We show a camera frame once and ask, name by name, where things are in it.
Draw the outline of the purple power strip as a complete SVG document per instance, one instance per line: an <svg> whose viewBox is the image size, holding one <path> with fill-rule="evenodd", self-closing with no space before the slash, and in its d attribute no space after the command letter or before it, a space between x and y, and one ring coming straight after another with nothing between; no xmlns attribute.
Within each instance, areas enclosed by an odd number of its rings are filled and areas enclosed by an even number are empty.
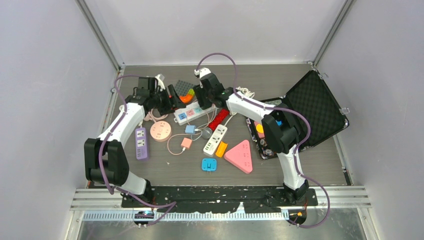
<svg viewBox="0 0 424 240"><path fill-rule="evenodd" d="M135 157L139 161L149 159L149 146L147 131L144 127L136 128L135 131Z"/></svg>

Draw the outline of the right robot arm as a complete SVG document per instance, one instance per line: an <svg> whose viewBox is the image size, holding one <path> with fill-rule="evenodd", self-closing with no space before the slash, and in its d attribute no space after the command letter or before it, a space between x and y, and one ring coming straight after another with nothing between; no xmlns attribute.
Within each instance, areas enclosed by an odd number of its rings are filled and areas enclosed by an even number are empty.
<svg viewBox="0 0 424 240"><path fill-rule="evenodd" d="M299 205L309 189L299 158L302 128L297 118L304 117L284 104L266 104L245 96L233 87L224 88L208 68L195 70L194 75L199 78L194 92L201 108L215 105L262 125L265 142L277 154L281 164L284 197L291 205Z"/></svg>

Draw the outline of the white multicolour power strip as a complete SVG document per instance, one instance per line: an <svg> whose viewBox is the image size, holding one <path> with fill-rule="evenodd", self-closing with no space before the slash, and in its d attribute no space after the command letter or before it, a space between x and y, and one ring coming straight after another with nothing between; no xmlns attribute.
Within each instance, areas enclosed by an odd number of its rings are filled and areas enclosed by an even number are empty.
<svg viewBox="0 0 424 240"><path fill-rule="evenodd" d="M199 103L192 102L188 104L185 108L177 109L174 115L174 122L179 124L180 126L187 124L193 120L196 120L202 116L205 116L209 113L212 113L215 110L215 105L213 104L211 107L202 109Z"/></svg>

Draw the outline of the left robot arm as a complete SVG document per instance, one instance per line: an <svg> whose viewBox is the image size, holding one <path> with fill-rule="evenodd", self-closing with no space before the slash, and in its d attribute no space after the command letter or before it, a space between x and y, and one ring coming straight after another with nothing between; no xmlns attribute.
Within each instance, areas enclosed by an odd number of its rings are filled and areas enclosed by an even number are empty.
<svg viewBox="0 0 424 240"><path fill-rule="evenodd" d="M165 86L164 78L162 74L139 76L138 86L129 96L124 96L115 84L123 109L103 133L88 138L83 146L86 179L106 185L111 194L115 189L134 194L135 202L141 207L148 207L153 202L151 184L130 171L124 147L151 110L156 109L163 116L185 108L174 86Z"/></svg>

